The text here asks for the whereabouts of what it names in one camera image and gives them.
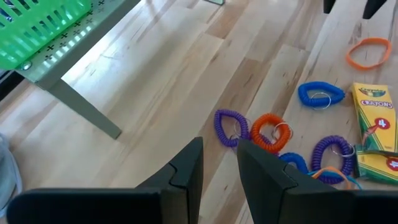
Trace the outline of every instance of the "green plastic basket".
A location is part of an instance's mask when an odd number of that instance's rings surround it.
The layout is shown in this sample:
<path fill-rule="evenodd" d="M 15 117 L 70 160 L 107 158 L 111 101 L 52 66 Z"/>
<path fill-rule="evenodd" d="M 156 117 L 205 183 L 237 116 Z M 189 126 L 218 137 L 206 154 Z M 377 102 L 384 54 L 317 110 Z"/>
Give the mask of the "green plastic basket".
<path fill-rule="evenodd" d="M 91 0 L 0 0 L 0 68 L 17 68 L 90 9 Z"/>

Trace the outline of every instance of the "crayola crayon box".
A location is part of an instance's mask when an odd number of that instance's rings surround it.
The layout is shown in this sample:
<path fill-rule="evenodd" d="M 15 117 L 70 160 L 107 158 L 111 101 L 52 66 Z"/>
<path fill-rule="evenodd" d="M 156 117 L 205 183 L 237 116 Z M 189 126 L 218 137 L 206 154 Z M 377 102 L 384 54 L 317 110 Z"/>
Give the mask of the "crayola crayon box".
<path fill-rule="evenodd" d="M 364 152 L 398 156 L 396 111 L 387 85 L 353 84 Z"/>
<path fill-rule="evenodd" d="M 355 146 L 358 168 L 356 175 L 367 179 L 398 184 L 398 157 L 363 151 L 361 145 Z"/>

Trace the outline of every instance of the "metal key ring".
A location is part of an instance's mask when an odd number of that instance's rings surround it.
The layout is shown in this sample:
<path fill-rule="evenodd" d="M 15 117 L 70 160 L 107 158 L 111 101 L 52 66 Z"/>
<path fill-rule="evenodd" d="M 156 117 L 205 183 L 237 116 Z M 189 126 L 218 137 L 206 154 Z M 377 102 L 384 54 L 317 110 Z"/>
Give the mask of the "metal key ring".
<path fill-rule="evenodd" d="M 233 135 L 231 135 L 231 137 L 229 137 L 229 140 L 231 140 L 233 137 L 238 137 L 238 138 L 240 138 L 240 136 L 238 136 L 237 134 L 233 134 Z M 236 147 L 231 147 L 231 149 L 232 149 L 232 151 L 236 154 L 237 152 L 238 152 L 238 147 L 236 146 Z"/>
<path fill-rule="evenodd" d="M 286 122 L 281 122 L 281 123 L 277 124 L 277 125 L 274 127 L 274 130 L 272 130 L 272 133 L 271 133 L 272 138 L 273 138 L 274 140 L 277 139 L 277 138 L 275 137 L 275 132 L 276 132 L 276 129 L 278 128 L 278 126 L 281 125 L 281 124 L 286 124 L 286 125 L 289 127 L 289 129 L 290 129 L 290 139 L 292 139 L 292 137 L 293 137 L 293 128 L 291 127 L 290 124 L 288 124 L 288 123 L 286 123 Z"/>
<path fill-rule="evenodd" d="M 329 108 L 329 106 L 331 105 L 331 98 L 330 98 L 329 94 L 324 93 L 324 92 L 316 93 L 316 94 L 312 95 L 310 99 L 312 99 L 312 98 L 313 98 L 314 96 L 316 96 L 316 95 L 325 95 L 325 96 L 329 97 L 329 104 L 328 104 L 328 106 L 326 106 L 326 107 L 324 107 L 324 108 L 318 109 L 318 108 L 314 108 L 314 107 L 313 107 L 312 109 L 313 109 L 313 110 L 325 110 L 325 109 Z"/>
<path fill-rule="evenodd" d="M 249 119 L 247 119 L 247 118 L 244 118 L 247 122 L 248 122 L 248 128 L 249 128 L 249 130 L 250 130 L 250 126 L 251 126 L 251 121 L 249 120 Z M 234 123 L 234 133 L 237 135 L 237 137 L 241 137 L 241 135 L 240 134 L 238 134 L 238 132 L 236 131 L 236 124 L 238 124 L 239 122 L 238 121 L 235 121 L 235 123 Z"/>
<path fill-rule="evenodd" d="M 350 148 L 353 149 L 353 153 L 351 153 L 351 154 L 349 154 L 349 155 L 342 155 L 341 153 L 336 152 L 336 151 L 331 147 L 331 145 L 330 145 L 330 150 L 331 150 L 334 154 L 336 154 L 336 155 L 338 155 L 338 156 L 341 156 L 341 157 L 343 157 L 343 158 L 349 158 L 349 157 L 355 155 L 355 152 L 356 152 L 356 151 L 355 151 L 355 147 L 354 147 L 352 144 L 349 144 L 349 146 L 350 146 Z"/>

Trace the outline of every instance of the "purple coil keychain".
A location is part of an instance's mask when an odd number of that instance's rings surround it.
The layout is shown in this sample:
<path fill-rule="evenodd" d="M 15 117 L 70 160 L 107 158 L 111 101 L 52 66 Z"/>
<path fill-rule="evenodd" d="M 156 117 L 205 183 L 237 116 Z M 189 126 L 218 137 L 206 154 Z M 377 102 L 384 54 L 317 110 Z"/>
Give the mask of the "purple coil keychain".
<path fill-rule="evenodd" d="M 343 166 L 340 171 L 344 175 L 350 175 L 354 168 L 353 155 L 355 154 L 355 151 L 354 148 L 350 144 L 348 144 L 348 142 L 341 136 L 328 136 L 318 142 L 312 152 L 312 171 L 321 169 L 323 152 L 325 152 L 325 150 L 333 144 L 336 144 L 339 147 L 341 151 L 341 156 L 343 157 Z M 323 183 L 330 185 L 338 184 L 343 181 L 343 178 L 341 177 L 330 177 L 324 175 L 321 175 L 318 179 Z"/>
<path fill-rule="evenodd" d="M 223 116 L 236 119 L 241 127 L 240 138 L 250 139 L 248 122 L 246 121 L 246 118 L 243 115 L 239 114 L 236 111 L 227 110 L 227 109 L 217 110 L 216 113 L 214 114 L 214 128 L 216 129 L 218 139 L 221 141 L 223 145 L 227 147 L 236 147 L 238 146 L 239 142 L 239 138 L 230 139 L 225 135 L 225 131 L 221 125 L 221 120 Z"/>

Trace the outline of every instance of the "orange rubber band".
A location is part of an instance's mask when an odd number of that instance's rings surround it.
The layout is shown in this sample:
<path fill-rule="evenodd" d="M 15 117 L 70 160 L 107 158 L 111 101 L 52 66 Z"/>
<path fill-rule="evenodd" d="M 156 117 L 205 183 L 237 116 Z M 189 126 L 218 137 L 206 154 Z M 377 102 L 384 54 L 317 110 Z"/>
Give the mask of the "orange rubber band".
<path fill-rule="evenodd" d="M 358 47 L 360 47 L 362 45 L 367 45 L 367 44 L 381 44 L 381 45 L 386 46 L 386 48 L 387 48 L 386 52 L 379 63 L 377 63 L 375 65 L 365 66 L 365 65 L 361 65 L 361 64 L 355 62 L 351 58 L 351 53 L 354 50 L 356 50 Z M 392 52 L 392 44 L 387 39 L 380 38 L 380 37 L 370 37 L 370 38 L 361 40 L 353 48 L 351 48 L 351 50 L 349 50 L 349 52 L 346 54 L 346 60 L 352 67 L 354 67 L 358 70 L 370 70 L 372 68 L 376 68 L 376 67 L 380 66 L 381 64 L 383 64 L 390 57 L 391 52 Z"/>
<path fill-rule="evenodd" d="M 260 135 L 260 130 L 265 124 L 271 124 L 277 126 L 280 123 L 284 123 L 285 121 L 274 115 L 274 114 L 264 114 L 259 119 L 257 119 L 251 128 L 250 134 L 251 137 L 257 145 L 262 147 L 264 150 L 269 151 L 270 153 L 279 152 L 289 141 L 291 130 L 288 125 L 280 125 L 278 126 L 279 131 L 279 139 L 276 140 L 273 144 L 267 144 L 264 142 Z"/>
<path fill-rule="evenodd" d="M 345 182 L 346 182 L 346 190 L 352 189 L 351 182 L 347 179 L 347 177 L 340 170 L 338 170 L 338 169 L 336 169 L 336 168 L 334 168 L 332 166 L 328 166 L 328 167 L 325 167 L 325 168 L 322 168 L 322 169 L 318 170 L 318 172 L 314 173 L 312 175 L 312 177 L 314 179 L 317 179 L 320 175 L 322 175 L 322 173 L 324 171 L 333 171 L 333 172 L 337 173 L 338 175 L 340 175 L 345 180 Z"/>

